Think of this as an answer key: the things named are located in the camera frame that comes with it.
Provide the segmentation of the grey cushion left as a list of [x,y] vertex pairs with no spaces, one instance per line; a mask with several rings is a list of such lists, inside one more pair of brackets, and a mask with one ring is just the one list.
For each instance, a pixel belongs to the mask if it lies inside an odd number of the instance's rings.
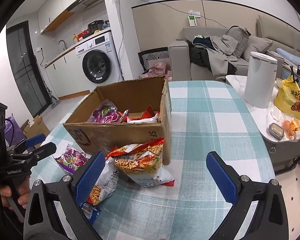
[[239,59],[248,44],[251,33],[247,30],[247,28],[233,25],[228,29],[226,35],[231,36],[238,42],[237,47],[234,51],[234,55]]

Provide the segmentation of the white washing machine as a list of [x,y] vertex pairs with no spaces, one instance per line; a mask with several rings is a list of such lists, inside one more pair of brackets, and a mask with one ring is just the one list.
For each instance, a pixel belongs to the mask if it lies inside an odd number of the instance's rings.
[[83,76],[102,86],[123,81],[122,70],[111,31],[97,35],[75,48]]

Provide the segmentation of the black patterned chair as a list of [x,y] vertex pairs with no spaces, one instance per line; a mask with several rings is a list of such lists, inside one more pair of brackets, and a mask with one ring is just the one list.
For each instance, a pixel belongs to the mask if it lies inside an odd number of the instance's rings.
[[150,62],[170,60],[170,55],[167,47],[154,48],[144,50],[138,53],[139,61],[143,67],[144,72],[148,72],[150,68]]

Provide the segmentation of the small metal tin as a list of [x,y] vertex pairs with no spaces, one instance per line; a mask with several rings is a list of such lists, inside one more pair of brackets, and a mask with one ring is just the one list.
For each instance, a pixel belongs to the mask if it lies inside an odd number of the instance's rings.
[[269,125],[269,133],[277,140],[282,140],[285,136],[284,129],[276,123],[272,123]]

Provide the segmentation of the yellow plastic bag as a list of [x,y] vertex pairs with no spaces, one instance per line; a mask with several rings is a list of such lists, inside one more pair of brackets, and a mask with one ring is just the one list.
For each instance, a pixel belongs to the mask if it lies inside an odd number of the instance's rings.
[[292,75],[282,80],[274,105],[283,113],[300,119],[300,87]]

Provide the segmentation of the white side table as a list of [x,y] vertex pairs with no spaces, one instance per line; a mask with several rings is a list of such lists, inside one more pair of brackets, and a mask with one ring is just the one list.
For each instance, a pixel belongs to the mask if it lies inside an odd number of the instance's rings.
[[248,111],[253,117],[255,124],[258,127],[259,132],[262,134],[262,137],[264,137],[264,139],[275,144],[282,142],[300,142],[300,131],[296,132],[297,137],[294,140],[288,139],[286,135],[284,135],[283,139],[279,140],[270,134],[270,124],[276,123],[282,126],[284,121],[292,121],[294,119],[293,115],[285,114],[274,106],[274,99],[278,91],[277,85],[274,86],[269,106],[267,108],[257,108],[246,102],[243,98],[245,85],[247,83],[246,76],[227,75],[226,82],[230,84],[239,94],[239,97],[243,100],[244,104],[246,105]]

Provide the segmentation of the white trash bin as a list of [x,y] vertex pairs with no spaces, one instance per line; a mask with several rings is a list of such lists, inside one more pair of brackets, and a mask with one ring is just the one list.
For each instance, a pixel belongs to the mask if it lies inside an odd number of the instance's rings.
[[250,53],[244,100],[257,108],[267,108],[274,88],[277,59],[254,52]]

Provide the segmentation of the cardboard box on floor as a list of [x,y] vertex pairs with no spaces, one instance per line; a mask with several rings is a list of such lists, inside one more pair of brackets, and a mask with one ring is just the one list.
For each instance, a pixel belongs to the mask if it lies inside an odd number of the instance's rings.
[[40,115],[37,115],[33,120],[29,121],[28,124],[24,127],[23,132],[27,138],[32,138],[42,133],[45,136],[48,136],[50,134],[50,130],[48,129]]

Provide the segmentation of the purple snack bag front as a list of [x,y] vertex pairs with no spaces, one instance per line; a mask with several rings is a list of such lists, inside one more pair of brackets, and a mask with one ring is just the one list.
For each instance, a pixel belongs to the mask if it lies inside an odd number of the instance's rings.
[[117,107],[109,100],[104,100],[92,112],[88,122],[97,124],[119,123],[123,114],[121,114]]

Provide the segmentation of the blue biscuit pack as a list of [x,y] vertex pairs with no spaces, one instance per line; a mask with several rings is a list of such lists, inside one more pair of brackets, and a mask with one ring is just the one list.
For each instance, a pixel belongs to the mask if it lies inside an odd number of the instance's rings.
[[100,215],[101,210],[96,207],[93,206],[92,204],[88,203],[88,202],[84,202],[80,205],[80,208],[82,210],[82,212],[84,213],[87,221],[93,225],[95,220],[98,218],[98,216]]

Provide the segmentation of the purple snack bag rear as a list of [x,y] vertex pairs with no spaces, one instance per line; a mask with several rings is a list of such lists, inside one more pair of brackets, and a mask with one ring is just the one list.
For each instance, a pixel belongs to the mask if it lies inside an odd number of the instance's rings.
[[79,151],[68,144],[65,151],[59,157],[54,158],[54,160],[65,173],[73,175],[78,168],[85,165],[90,158],[90,154]]

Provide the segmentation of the purple snack bag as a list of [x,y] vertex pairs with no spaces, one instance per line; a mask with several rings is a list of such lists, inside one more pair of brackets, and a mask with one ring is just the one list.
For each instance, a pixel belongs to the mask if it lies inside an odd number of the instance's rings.
[[104,100],[92,112],[88,122],[97,124],[119,123],[123,114],[121,114],[117,107],[109,100]]
[[90,154],[79,151],[68,144],[65,151],[59,157],[54,158],[54,160],[65,173],[73,175],[78,168],[85,165],[90,158]]

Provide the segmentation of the pink bag on floor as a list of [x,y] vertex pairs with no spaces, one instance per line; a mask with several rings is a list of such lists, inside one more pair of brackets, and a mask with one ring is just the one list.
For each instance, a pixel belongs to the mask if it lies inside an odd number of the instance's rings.
[[166,62],[155,63],[150,66],[147,72],[143,73],[140,78],[148,78],[155,76],[164,76],[168,81],[172,81],[172,72],[170,66]]

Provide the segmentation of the SF cardboard box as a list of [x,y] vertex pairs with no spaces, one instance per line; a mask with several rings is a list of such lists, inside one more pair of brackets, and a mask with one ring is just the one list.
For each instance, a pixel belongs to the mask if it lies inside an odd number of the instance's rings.
[[[119,123],[97,124],[88,122],[93,110],[104,100],[111,101],[120,113],[135,118],[151,105],[160,111],[157,123],[130,124],[127,119]],[[171,162],[171,98],[168,80],[163,76],[128,80],[96,87],[73,111],[63,124],[67,132],[86,153],[98,151],[108,154],[115,146],[146,143],[163,137],[163,163]]]

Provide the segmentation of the white noodle snack bag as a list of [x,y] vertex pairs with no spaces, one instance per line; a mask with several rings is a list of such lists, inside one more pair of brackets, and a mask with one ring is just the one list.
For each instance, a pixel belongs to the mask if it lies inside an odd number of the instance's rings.
[[93,206],[97,206],[100,202],[110,197],[116,190],[119,180],[119,169],[114,164],[114,159],[109,157],[102,173],[96,181],[87,202]]

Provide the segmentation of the orange noodle snack bag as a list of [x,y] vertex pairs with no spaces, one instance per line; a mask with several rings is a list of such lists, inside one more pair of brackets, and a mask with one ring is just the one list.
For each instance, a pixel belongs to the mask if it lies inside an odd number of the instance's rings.
[[174,186],[174,178],[163,165],[165,139],[115,147],[107,154],[114,165],[142,187]]

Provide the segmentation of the teal checkered tablecloth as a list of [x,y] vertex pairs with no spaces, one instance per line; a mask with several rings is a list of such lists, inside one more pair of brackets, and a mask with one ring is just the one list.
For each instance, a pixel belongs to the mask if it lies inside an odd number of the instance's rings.
[[267,183],[270,156],[247,107],[226,83],[172,81],[171,162],[174,185],[144,188],[119,177],[94,228],[103,239],[208,239],[231,205],[206,168],[217,152],[238,174]]

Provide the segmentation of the grey sofa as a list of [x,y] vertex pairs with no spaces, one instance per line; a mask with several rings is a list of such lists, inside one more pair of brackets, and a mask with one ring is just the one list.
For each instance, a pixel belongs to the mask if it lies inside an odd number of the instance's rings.
[[[238,42],[226,35],[228,29],[217,27],[183,28],[180,38],[168,46],[172,79],[174,81],[224,81],[226,75],[229,74],[246,76],[249,61],[235,57],[234,51]],[[275,18],[259,15],[256,19],[255,32],[251,35],[273,42],[265,54],[277,59],[278,77],[281,76],[282,66],[286,63],[286,60],[276,51],[278,48],[300,57],[300,32]],[[197,48],[207,50],[212,72],[190,62],[189,46],[186,40],[189,40]]]

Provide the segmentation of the grey cushion right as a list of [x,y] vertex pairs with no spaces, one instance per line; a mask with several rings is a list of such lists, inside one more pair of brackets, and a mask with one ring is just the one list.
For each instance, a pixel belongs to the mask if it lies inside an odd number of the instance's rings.
[[249,36],[247,46],[241,55],[241,58],[249,61],[251,52],[258,52],[264,54],[271,46],[273,42],[269,39],[260,38],[254,35]]

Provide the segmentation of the red crisp chips bag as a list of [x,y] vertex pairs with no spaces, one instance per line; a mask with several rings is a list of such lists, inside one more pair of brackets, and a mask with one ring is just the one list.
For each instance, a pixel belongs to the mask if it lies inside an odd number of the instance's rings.
[[133,117],[132,114],[127,116],[126,123],[130,124],[154,124],[157,123],[160,111],[155,111],[151,105],[142,112],[140,116]]

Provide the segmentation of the grey cushion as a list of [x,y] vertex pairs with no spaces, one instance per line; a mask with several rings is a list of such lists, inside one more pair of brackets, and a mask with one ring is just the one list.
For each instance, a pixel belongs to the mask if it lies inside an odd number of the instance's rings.
[[238,42],[237,47],[234,51],[234,55],[239,59],[248,44],[251,33],[247,30],[247,28],[233,25],[228,29],[226,35],[231,36]]
[[254,35],[249,36],[247,46],[241,55],[241,58],[249,61],[251,52],[258,52],[264,54],[271,46],[273,42],[269,39],[260,38]]

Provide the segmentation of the orange peels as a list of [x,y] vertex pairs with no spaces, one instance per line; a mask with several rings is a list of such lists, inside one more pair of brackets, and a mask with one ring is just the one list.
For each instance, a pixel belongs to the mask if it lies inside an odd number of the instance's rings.
[[285,120],[282,123],[285,136],[289,140],[299,140],[300,139],[300,121],[298,119],[293,119],[291,121]]

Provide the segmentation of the range hood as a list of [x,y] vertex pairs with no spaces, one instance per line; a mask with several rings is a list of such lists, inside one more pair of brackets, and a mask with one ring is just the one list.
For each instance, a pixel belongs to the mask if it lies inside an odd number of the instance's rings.
[[76,0],[67,7],[66,11],[69,13],[83,12],[91,9],[103,1],[104,0]]

